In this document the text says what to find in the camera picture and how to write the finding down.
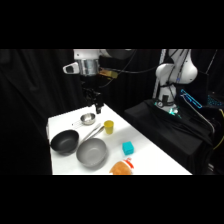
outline green object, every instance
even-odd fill
[[[134,146],[131,142],[123,143],[123,151],[126,156],[134,153]]]

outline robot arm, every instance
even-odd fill
[[[175,49],[169,50],[169,55],[174,53]],[[176,84],[190,84],[197,75],[198,70],[191,60],[191,49],[179,49],[172,57],[174,64],[163,64],[157,68],[156,76],[160,80],[160,94],[157,100],[157,107],[164,111],[174,111],[176,105]]]
[[[95,91],[95,77],[99,74],[99,58],[115,58],[124,60],[130,57],[134,49],[74,49],[75,62],[63,68],[66,74],[80,74],[83,94],[87,105],[95,104],[97,114],[104,106],[101,93]]]
[[[63,68],[66,74],[95,76],[99,73],[99,57],[124,60],[133,54],[133,49],[75,49],[75,63]]]

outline white tablecloth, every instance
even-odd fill
[[[62,131],[72,129],[72,124],[80,119],[83,114],[94,113],[95,107],[86,107],[77,111],[49,118],[49,141]],[[92,126],[83,126],[76,131],[80,135],[80,141],[98,124],[112,120],[115,123],[114,134],[107,135],[104,132],[96,138],[103,140],[109,150],[107,159],[99,167],[85,168],[76,158],[76,153],[70,156],[62,156],[51,149],[51,158],[54,175],[108,175],[111,168],[119,161],[131,158],[135,167],[134,175],[191,175],[186,169],[164,153],[150,140],[139,133],[134,127],[122,119],[108,106],[104,106],[102,113],[97,115],[96,123]],[[135,152],[131,156],[125,156],[122,143],[131,141]]]

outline yellow cup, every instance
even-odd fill
[[[105,127],[106,133],[108,135],[113,134],[113,132],[114,132],[114,122],[113,121],[106,121],[104,123],[104,127]]]

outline metal pole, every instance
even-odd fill
[[[160,57],[160,61],[159,61],[159,64],[162,64],[164,62],[164,59],[165,59],[165,56],[166,56],[166,52],[167,52],[167,49],[162,49],[162,53],[161,53],[161,57]],[[155,84],[155,88],[154,88],[154,92],[153,92],[153,99],[156,98],[157,96],[157,91],[158,91],[158,87],[159,87],[159,79],[157,78],[156,79],[156,84]]]

